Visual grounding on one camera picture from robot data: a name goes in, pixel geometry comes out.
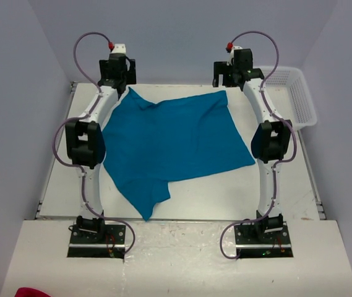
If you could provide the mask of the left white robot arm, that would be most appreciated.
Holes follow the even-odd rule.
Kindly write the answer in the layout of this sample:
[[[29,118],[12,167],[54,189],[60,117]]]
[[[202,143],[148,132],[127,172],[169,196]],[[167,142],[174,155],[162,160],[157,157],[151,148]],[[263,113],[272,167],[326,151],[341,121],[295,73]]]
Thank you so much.
[[[100,199],[98,177],[106,154],[102,125],[120,99],[128,84],[136,83],[135,61],[125,52],[113,52],[107,60],[99,61],[101,79],[97,93],[77,118],[65,125],[66,151],[81,179],[81,208],[74,227],[76,233],[93,243],[106,237],[104,210]]]

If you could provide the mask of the blue t shirt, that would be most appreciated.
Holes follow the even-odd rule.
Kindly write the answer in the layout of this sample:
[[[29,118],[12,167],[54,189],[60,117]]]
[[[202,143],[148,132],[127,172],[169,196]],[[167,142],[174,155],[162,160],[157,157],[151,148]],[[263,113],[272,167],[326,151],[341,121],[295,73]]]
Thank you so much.
[[[224,90],[159,103],[129,90],[102,134],[105,170],[144,220],[171,197],[170,182],[255,163],[231,117]]]

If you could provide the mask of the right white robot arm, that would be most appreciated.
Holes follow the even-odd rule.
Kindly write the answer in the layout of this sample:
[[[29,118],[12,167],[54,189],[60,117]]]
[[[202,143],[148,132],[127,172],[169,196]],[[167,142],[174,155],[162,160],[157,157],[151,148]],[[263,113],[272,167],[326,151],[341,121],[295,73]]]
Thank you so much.
[[[288,151],[292,123],[277,114],[266,91],[261,69],[253,66],[250,49],[231,43],[226,51],[229,60],[213,64],[213,86],[218,87],[220,76],[225,87],[238,87],[249,100],[258,126],[251,140],[251,153],[257,160],[260,174],[260,199],[257,218],[241,225],[242,233],[254,235],[260,243],[273,239],[283,230],[283,215],[279,201],[281,162]]]

